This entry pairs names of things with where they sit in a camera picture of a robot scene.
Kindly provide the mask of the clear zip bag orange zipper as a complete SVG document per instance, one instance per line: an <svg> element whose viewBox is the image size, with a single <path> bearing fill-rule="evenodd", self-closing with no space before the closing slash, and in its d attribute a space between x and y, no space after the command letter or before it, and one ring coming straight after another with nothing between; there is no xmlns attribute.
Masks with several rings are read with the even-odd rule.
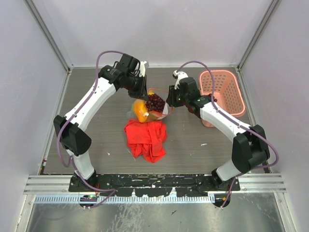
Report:
<svg viewBox="0 0 309 232"><path fill-rule="evenodd" d="M132 116L140 123L162 120L173 112L166 100L168 91L157 88L147 90L148 101L137 99L131 106Z"/></svg>

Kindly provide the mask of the orange mango toy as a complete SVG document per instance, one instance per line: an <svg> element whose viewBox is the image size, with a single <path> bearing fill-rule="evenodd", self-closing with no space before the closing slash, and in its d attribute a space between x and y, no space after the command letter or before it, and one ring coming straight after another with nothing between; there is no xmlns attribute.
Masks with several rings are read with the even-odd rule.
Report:
<svg viewBox="0 0 309 232"><path fill-rule="evenodd" d="M131 110L140 123L147 121L149 113L144 100L135 100L132 104Z"/></svg>

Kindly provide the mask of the dark purple grapes toy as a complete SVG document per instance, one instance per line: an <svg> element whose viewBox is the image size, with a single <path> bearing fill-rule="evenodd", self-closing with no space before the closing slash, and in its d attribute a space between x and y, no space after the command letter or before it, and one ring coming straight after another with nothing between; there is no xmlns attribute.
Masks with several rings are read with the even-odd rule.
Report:
<svg viewBox="0 0 309 232"><path fill-rule="evenodd" d="M162 113L166 102L157 94L148 95L148 101L146 102L146 108L149 111L156 111Z"/></svg>

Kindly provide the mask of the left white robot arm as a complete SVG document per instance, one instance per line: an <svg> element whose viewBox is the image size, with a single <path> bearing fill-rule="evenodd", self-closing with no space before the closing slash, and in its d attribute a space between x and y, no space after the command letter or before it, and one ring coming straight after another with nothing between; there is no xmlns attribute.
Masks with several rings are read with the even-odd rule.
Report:
<svg viewBox="0 0 309 232"><path fill-rule="evenodd" d="M79 185L85 191L103 192L98 188L97 174L90 160L92 140L85 132L93 116L120 88L128 90L132 98L148 98L145 74L148 62L120 54L120 60L113 65L96 68L95 81L88 92L68 113L57 115L53 121L60 161L64 167L74 167Z"/></svg>

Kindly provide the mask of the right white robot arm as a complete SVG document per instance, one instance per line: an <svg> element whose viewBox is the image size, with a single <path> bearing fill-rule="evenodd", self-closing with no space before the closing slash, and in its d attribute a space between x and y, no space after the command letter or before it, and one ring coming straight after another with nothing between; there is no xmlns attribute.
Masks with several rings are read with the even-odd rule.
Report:
<svg viewBox="0 0 309 232"><path fill-rule="evenodd" d="M201 95L192 77L178 77L176 83L169 86L167 104L185 106L190 113L211 123L231 141L230 160L211 173L211 183L216 190L225 189L230 179L246 174L269 159L264 129L238 121L219 107L213 94Z"/></svg>

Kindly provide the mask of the pink plastic basket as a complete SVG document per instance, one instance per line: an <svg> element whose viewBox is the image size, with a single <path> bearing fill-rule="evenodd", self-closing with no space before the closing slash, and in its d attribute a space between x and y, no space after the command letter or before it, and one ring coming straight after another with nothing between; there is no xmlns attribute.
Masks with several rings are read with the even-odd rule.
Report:
<svg viewBox="0 0 309 232"><path fill-rule="evenodd" d="M212 70L200 74L199 90L201 95L210 95L214 90L214 101L235 118L246 113L246 106L236 76L228 70Z"/></svg>

